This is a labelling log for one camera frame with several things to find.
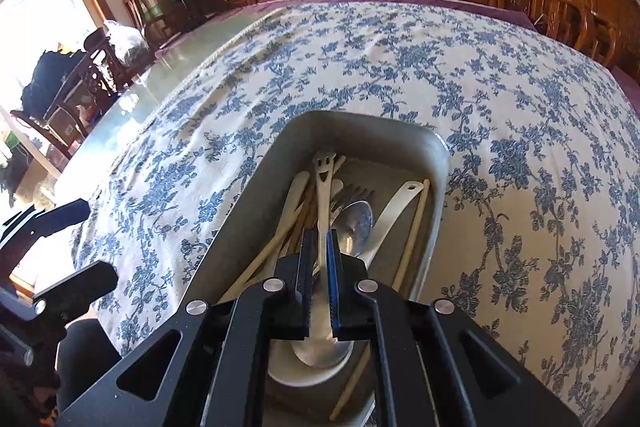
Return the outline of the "blue floral tablecloth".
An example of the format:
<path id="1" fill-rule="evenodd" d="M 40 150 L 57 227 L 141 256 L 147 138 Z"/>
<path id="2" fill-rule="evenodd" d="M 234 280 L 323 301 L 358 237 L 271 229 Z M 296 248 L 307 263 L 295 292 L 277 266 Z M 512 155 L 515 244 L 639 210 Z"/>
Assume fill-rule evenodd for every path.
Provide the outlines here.
<path id="1" fill-rule="evenodd" d="M 266 150 L 311 110 L 444 139 L 452 171 L 425 287 L 509 349 L 587 426 L 639 362 L 639 119 L 612 74 L 458 10 L 335 2 L 235 17 L 150 70 L 94 146 L 75 265 L 120 274 L 96 305 L 120 353 L 175 311 Z"/>

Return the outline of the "stainless steel fork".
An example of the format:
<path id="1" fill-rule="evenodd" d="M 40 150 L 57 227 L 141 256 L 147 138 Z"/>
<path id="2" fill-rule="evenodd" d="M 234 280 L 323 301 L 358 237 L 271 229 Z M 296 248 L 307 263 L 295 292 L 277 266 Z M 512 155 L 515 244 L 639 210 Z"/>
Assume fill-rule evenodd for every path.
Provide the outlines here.
<path id="1" fill-rule="evenodd" d="M 374 190 L 361 185 L 348 184 L 339 191 L 330 202 L 330 222 L 333 223 L 340 213 L 353 202 L 366 200 L 371 202 Z"/>

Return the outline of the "dark wooden chopstick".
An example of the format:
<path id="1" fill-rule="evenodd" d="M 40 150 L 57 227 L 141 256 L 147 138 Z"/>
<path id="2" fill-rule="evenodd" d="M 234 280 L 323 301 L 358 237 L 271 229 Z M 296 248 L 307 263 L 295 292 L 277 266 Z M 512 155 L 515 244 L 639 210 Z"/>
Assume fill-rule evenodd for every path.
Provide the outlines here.
<path id="1" fill-rule="evenodd" d="M 298 251 L 300 244 L 300 236 L 303 233 L 304 223 L 306 221 L 307 215 L 309 213 L 312 200 L 314 199 L 314 193 L 316 193 L 316 189 L 314 188 L 314 182 L 311 182 L 309 186 L 306 188 L 304 193 L 304 201 L 302 204 L 302 211 L 299 213 L 299 216 L 296 219 L 295 225 L 292 228 L 292 232 L 288 236 L 288 240 L 282 246 L 279 257 L 285 257 L 288 255 L 292 255 Z"/>

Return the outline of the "grey metal tray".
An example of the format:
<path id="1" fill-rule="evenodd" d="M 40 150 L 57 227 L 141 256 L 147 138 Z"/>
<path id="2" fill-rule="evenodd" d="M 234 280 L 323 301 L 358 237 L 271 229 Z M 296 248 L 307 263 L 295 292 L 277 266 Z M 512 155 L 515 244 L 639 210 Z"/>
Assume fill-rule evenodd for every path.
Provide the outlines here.
<path id="1" fill-rule="evenodd" d="M 426 208 L 416 248 L 402 280 L 400 295 L 428 303 L 427 272 L 437 241 L 450 170 L 449 150 L 427 127 L 399 120 L 342 112 L 309 112 L 295 117 L 268 148 L 250 181 L 228 213 L 200 266 L 186 286 L 182 303 L 193 299 L 214 305 L 259 251 L 276 234 L 294 174 L 308 169 L 318 150 L 333 150 L 346 162 L 336 176 L 344 196 L 366 198 L 377 218 L 402 184 L 429 179 Z M 372 261 L 369 274 L 393 282 L 416 210 L 413 200 L 394 224 Z M 263 426 L 364 426 L 374 419 L 376 387 L 373 359 L 341 414 L 329 421 L 365 343 L 356 343 L 346 365 L 318 386 L 293 388 L 267 377 Z"/>

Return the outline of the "wooden chair with clothes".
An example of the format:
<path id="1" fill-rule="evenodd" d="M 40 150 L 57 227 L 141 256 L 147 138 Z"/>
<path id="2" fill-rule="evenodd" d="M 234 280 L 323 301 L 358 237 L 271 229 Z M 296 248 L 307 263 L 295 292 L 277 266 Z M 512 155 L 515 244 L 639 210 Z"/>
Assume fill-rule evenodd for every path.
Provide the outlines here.
<path id="1" fill-rule="evenodd" d="M 22 107 L 10 115 L 37 131 L 64 158 L 84 141 L 122 91 L 150 67 L 155 54 L 142 33 L 109 20 L 80 50 L 46 51 L 23 89 Z"/>

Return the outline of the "stainless steel spoon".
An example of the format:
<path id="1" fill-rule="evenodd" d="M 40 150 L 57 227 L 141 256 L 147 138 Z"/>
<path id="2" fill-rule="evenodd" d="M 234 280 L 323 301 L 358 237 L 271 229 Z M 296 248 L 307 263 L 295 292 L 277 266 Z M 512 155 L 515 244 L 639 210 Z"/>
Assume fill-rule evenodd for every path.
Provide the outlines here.
<path id="1" fill-rule="evenodd" d="M 373 211 L 366 200 L 351 202 L 333 221 L 338 247 L 342 254 L 358 257 L 367 244 L 373 228 Z"/>

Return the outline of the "light bamboo chopstick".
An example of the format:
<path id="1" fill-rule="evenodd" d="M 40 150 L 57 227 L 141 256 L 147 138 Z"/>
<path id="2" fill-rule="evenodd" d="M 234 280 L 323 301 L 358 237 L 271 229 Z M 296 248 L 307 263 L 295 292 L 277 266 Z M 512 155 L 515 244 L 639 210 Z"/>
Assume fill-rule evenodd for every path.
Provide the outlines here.
<path id="1" fill-rule="evenodd" d="M 422 184 L 423 190 L 420 193 L 419 202 L 418 205 L 416 205 L 416 212 L 413 216 L 405 249 L 400 258 L 399 265 L 392 283 L 392 288 L 394 291 L 400 291 L 402 282 L 404 281 L 408 269 L 409 261 L 413 253 L 414 246 L 416 246 L 416 239 L 418 238 L 418 233 L 422 223 L 425 206 L 428 199 L 428 189 L 430 188 L 431 181 L 429 179 L 424 179 Z M 330 415 L 330 421 L 335 421 L 338 418 L 338 415 L 340 415 L 341 411 L 344 409 L 345 405 L 354 393 L 364 370 L 367 368 L 370 358 L 371 349 L 370 347 L 367 347 L 362 352 L 362 355 L 357 365 L 355 366 L 352 375 L 350 375 L 349 380 L 347 381 L 340 397 L 338 398 L 337 403 L 335 404 L 335 407 Z"/>
<path id="2" fill-rule="evenodd" d="M 241 273 L 241 275 L 231 284 L 231 286 L 224 292 L 218 299 L 218 303 L 228 303 L 235 298 L 238 298 L 241 291 L 250 284 L 262 279 L 264 275 L 270 277 L 274 269 L 276 261 L 279 259 L 279 253 L 282 246 L 285 243 L 285 239 L 288 237 L 288 233 L 295 225 L 296 219 L 299 213 L 302 211 L 303 197 L 293 213 L 293 216 L 285 222 L 285 226 L 281 232 L 274 233 L 273 238 L 262 248 L 248 267 Z"/>

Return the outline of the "white ceramic spoon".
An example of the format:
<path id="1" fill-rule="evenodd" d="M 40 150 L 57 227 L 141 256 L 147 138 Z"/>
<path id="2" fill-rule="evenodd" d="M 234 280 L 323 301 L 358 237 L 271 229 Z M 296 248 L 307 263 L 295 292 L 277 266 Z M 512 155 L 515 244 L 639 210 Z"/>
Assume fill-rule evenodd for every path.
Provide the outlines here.
<path id="1" fill-rule="evenodd" d="M 337 243 L 336 232 L 331 223 L 329 239 L 329 298 L 331 310 L 331 324 L 335 333 L 353 333 L 358 329 L 357 321 L 363 313 L 358 310 L 352 295 L 354 285 L 367 276 L 376 254 L 382 247 L 386 236 L 392 231 L 401 213 L 420 196 L 423 181 L 408 181 L 398 188 L 390 201 L 386 204 L 378 219 L 373 218 L 373 228 L 367 244 L 358 257 L 342 254 Z M 354 351 L 355 343 L 336 338 L 343 343 L 349 343 L 348 355 L 337 365 L 329 369 L 318 369 L 304 364 L 296 357 L 292 343 L 277 341 L 270 352 L 268 374 L 277 383 L 293 387 L 306 388 L 325 383 L 337 375 L 346 365 Z"/>

